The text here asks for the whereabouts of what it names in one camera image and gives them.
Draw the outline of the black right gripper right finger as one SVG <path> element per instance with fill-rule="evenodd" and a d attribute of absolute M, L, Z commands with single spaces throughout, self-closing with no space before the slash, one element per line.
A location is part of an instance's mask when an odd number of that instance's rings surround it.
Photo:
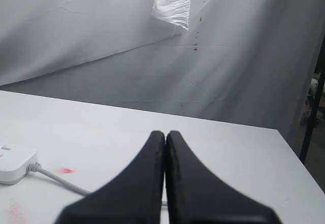
<path fill-rule="evenodd" d="M 170 223 L 279 223 L 272 208 L 214 175 L 178 131 L 167 135 L 165 176 Z"/>

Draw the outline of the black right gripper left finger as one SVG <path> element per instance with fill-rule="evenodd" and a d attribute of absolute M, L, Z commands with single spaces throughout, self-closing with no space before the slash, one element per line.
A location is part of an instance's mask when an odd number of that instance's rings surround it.
<path fill-rule="evenodd" d="M 153 131 L 129 165 L 109 183 L 65 207 L 59 223 L 159 223 L 165 136 Z"/>

